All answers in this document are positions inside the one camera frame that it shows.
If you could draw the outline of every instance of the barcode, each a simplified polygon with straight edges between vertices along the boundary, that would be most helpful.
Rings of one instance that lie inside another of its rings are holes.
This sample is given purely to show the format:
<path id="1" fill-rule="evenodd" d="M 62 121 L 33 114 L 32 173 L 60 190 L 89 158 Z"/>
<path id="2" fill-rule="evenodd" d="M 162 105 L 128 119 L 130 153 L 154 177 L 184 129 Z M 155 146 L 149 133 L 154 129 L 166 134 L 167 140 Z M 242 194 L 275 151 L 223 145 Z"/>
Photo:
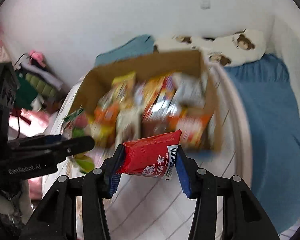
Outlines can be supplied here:
<path id="1" fill-rule="evenodd" d="M 168 169 L 167 169 L 165 175 L 162 177 L 163 179 L 171 179 L 171 177 L 172 177 L 172 170 L 173 170 L 173 166 L 174 166 L 174 163 L 175 163 L 175 160 L 177 157 L 178 146 L 179 146 L 178 144 L 167 146 L 170 160 L 169 160 Z"/>

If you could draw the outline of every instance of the pillow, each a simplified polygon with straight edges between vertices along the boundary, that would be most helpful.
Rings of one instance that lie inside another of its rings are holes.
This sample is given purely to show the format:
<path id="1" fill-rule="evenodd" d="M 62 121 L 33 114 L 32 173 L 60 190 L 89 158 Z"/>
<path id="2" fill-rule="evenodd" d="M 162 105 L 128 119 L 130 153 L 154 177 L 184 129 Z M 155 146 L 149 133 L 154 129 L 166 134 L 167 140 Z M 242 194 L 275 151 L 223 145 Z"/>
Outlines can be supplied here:
<path id="1" fill-rule="evenodd" d="M 199 49 L 207 65 L 240 66 L 261 59 L 266 51 L 266 41 L 261 31 L 244 30 L 215 40 L 192 36 L 160 38 L 154 43 L 160 51 Z"/>

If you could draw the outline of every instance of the black cable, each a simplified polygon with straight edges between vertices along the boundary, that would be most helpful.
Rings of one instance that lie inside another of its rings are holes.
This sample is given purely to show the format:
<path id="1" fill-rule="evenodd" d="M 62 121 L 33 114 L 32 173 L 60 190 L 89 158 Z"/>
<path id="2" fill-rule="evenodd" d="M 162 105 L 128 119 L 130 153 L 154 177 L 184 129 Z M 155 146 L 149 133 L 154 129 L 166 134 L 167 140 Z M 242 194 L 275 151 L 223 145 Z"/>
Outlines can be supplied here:
<path id="1" fill-rule="evenodd" d="M 18 119 L 18 135 L 17 135 L 16 139 L 18 139 L 20 136 L 20 120 L 19 120 L 19 112 L 17 110 L 16 110 L 16 112 L 17 112 L 17 119 Z"/>
<path id="2" fill-rule="evenodd" d="M 20 56 L 20 58 L 16 61 L 16 63 L 13 65 L 13 68 L 15 67 L 15 65 L 18 63 L 18 61 L 24 56 L 24 55 L 27 55 L 29 57 L 29 54 L 28 53 L 24 53 Z"/>

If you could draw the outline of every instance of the orange snack package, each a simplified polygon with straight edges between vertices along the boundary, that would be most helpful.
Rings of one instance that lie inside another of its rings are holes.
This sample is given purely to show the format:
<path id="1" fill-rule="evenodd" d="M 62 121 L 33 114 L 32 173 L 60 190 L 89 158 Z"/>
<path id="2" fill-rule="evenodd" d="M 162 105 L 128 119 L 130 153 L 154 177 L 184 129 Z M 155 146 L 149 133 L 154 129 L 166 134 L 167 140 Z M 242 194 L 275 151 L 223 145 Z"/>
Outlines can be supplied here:
<path id="1" fill-rule="evenodd" d="M 166 116 L 171 114 L 171 111 L 175 108 L 170 107 L 170 103 L 176 92 L 172 82 L 172 76 L 167 74 L 157 79 L 157 87 L 155 90 L 151 90 L 152 97 L 150 98 L 145 111 L 143 119 L 151 120 L 163 120 Z"/>
<path id="2" fill-rule="evenodd" d="M 143 88 L 143 98 L 145 109 L 153 105 L 162 88 L 164 76 L 152 78 L 146 82 Z"/>
<path id="3" fill-rule="evenodd" d="M 114 126 L 119 114 L 119 104 L 113 103 L 106 109 L 97 106 L 94 110 L 94 114 L 96 123 Z"/>
<path id="4" fill-rule="evenodd" d="M 206 129 L 211 115 L 195 116 L 169 116 L 168 123 L 172 130 L 181 130 L 180 144 L 189 148 L 200 148 L 202 135 Z"/>

